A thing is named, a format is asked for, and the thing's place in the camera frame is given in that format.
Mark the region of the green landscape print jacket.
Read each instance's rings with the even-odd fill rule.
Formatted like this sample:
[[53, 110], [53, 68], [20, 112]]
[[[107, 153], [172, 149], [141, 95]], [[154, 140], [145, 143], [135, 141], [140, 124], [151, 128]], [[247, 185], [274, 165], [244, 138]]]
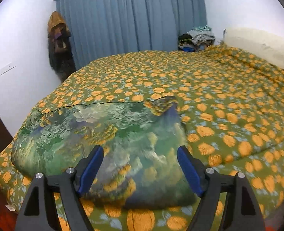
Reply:
[[178, 147], [187, 145], [177, 106], [174, 96], [164, 96], [34, 110], [13, 143], [12, 163], [30, 177], [59, 175], [100, 145], [103, 162], [85, 198], [134, 209], [193, 204], [176, 157]]

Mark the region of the clothes hanging on rack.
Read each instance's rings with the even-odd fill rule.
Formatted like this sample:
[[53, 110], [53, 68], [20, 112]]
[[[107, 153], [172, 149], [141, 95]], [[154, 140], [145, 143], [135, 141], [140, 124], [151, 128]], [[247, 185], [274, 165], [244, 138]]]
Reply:
[[69, 38], [70, 30], [57, 11], [52, 12], [48, 21], [48, 52], [51, 68], [61, 82], [76, 70]]

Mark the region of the pile of clothes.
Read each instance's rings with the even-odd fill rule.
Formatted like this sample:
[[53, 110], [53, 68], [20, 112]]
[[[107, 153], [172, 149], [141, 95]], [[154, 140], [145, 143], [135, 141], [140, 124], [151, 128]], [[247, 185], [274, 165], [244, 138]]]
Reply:
[[194, 27], [178, 37], [178, 50], [185, 52], [199, 52], [213, 45], [216, 40], [212, 29], [206, 26]]

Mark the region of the orange fleece garment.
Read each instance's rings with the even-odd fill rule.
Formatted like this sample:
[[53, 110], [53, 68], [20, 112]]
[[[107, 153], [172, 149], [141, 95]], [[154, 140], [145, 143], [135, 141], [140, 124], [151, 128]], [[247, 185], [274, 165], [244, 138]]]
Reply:
[[4, 231], [14, 231], [18, 214], [11, 212], [5, 195], [0, 191], [0, 229]]

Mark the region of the cream padded headboard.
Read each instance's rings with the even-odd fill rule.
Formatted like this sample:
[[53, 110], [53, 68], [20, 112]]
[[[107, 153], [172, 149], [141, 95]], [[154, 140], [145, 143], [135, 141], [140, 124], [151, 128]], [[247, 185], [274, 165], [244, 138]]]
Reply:
[[284, 38], [254, 28], [236, 27], [224, 31], [223, 41], [284, 69]]

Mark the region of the blue window curtain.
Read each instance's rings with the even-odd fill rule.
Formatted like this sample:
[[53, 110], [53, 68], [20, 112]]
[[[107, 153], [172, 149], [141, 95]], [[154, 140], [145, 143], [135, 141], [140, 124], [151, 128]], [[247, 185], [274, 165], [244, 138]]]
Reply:
[[56, 0], [56, 9], [77, 68], [114, 54], [176, 50], [180, 35], [207, 23], [204, 0]]

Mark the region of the white wall switch plate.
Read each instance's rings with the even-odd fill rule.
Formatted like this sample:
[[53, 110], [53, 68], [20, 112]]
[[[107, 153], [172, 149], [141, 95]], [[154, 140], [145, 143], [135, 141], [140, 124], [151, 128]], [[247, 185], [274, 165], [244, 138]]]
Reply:
[[8, 71], [14, 69], [16, 67], [16, 65], [14, 65], [13, 63], [9, 63], [5, 66], [3, 66], [2, 68], [0, 68], [0, 76], [7, 73]]

